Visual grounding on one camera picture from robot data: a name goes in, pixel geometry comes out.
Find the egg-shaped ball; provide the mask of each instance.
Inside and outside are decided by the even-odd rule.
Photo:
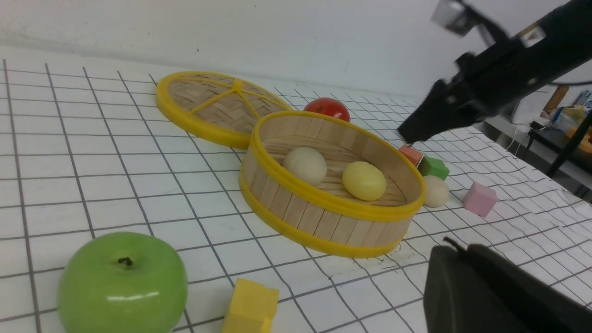
[[[448,202],[450,191],[448,185],[436,176],[423,176],[426,185],[426,200],[424,205],[431,208],[440,208]]]
[[[350,163],[343,170],[343,185],[354,197],[372,201],[387,190],[387,179],[382,171],[368,162]]]
[[[327,175],[327,162],[320,152],[309,147],[293,149],[284,158],[283,166],[291,174],[317,186],[323,182]]]

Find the white wall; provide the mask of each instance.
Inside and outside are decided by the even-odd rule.
[[[512,34],[567,0],[474,0]],[[5,0],[0,43],[423,95],[482,50],[437,0]]]

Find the orange foam cube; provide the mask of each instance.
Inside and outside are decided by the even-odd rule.
[[[423,154],[413,149],[411,146],[403,146],[399,148],[399,151],[415,166],[422,161]]]

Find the pink foam cube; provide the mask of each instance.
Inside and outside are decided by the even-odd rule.
[[[463,204],[467,210],[481,217],[486,217],[497,202],[496,191],[474,182],[466,193]]]

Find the dark plastic object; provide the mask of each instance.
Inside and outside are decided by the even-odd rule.
[[[436,246],[423,307],[430,333],[592,332],[592,312],[482,245]]]
[[[536,22],[545,38],[534,45],[516,35],[478,55],[464,53],[456,60],[458,74],[434,83],[399,134],[412,144],[478,123],[592,59],[590,17],[592,0],[571,0]]]

